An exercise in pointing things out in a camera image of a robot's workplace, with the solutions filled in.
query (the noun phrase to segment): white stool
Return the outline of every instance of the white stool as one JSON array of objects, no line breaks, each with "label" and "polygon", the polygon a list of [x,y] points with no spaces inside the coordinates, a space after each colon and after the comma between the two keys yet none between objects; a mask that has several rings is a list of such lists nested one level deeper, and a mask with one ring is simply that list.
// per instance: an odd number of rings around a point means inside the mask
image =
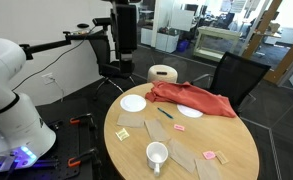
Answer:
[{"label": "white stool", "polygon": [[165,81],[169,83],[177,82],[177,71],[166,65],[154,65],[148,70],[147,82]]}]

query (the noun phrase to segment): beige paper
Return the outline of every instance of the beige paper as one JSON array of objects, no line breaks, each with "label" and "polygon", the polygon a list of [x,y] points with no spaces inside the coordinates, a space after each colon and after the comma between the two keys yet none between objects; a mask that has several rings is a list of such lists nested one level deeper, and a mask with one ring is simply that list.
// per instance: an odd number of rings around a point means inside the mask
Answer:
[{"label": "beige paper", "polygon": [[170,138],[166,131],[163,129],[162,124],[159,122],[159,120],[156,119],[145,121],[145,124],[150,139],[152,141],[166,141]]},{"label": "beige paper", "polygon": [[220,180],[222,179],[219,170],[213,160],[196,159],[196,166],[199,179]]},{"label": "beige paper", "polygon": [[176,140],[168,142],[169,156],[190,173],[194,172],[196,155]]},{"label": "beige paper", "polygon": [[118,117],[117,125],[133,128],[144,127],[144,116],[135,113],[123,113]]}]

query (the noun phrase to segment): trash bin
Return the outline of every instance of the trash bin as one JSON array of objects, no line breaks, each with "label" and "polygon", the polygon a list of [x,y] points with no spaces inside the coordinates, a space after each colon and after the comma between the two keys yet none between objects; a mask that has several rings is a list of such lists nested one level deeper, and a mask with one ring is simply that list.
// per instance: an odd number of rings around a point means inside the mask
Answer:
[{"label": "trash bin", "polygon": [[189,42],[187,40],[180,41],[177,45],[178,52],[184,52],[188,47]]}]

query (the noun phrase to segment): wall socket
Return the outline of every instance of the wall socket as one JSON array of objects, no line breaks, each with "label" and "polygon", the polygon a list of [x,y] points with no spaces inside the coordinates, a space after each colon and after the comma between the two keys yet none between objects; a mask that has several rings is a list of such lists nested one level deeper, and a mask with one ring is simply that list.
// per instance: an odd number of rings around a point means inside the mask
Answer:
[{"label": "wall socket", "polygon": [[42,78],[44,80],[45,85],[54,82],[53,73],[48,73],[48,74],[42,75]]}]

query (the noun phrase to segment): black pen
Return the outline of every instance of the black pen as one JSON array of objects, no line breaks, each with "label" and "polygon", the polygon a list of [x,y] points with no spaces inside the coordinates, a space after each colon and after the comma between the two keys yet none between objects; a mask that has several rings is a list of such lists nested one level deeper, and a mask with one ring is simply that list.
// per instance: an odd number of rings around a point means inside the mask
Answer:
[{"label": "black pen", "polygon": [[160,112],[164,113],[167,117],[174,119],[172,115],[168,114],[167,112],[165,112],[164,110],[162,110],[161,108],[157,108]]}]

